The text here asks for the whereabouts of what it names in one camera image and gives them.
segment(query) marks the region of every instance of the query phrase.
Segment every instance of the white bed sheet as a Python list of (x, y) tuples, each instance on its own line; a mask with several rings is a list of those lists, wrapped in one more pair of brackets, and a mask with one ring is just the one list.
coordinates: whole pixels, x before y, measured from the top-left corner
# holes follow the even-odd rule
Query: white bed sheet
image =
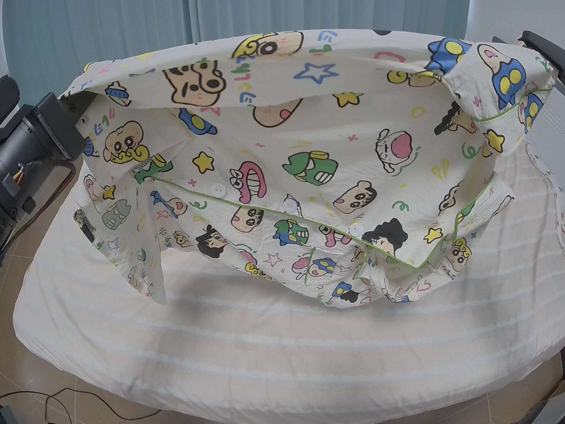
[(26, 274), (16, 335), (93, 385), (225, 423), (374, 424), (477, 397), (565, 344), (553, 187), (523, 146), (498, 162), (516, 200), (460, 277), (348, 310), (174, 250), (169, 304), (145, 300), (74, 223), (77, 184)]

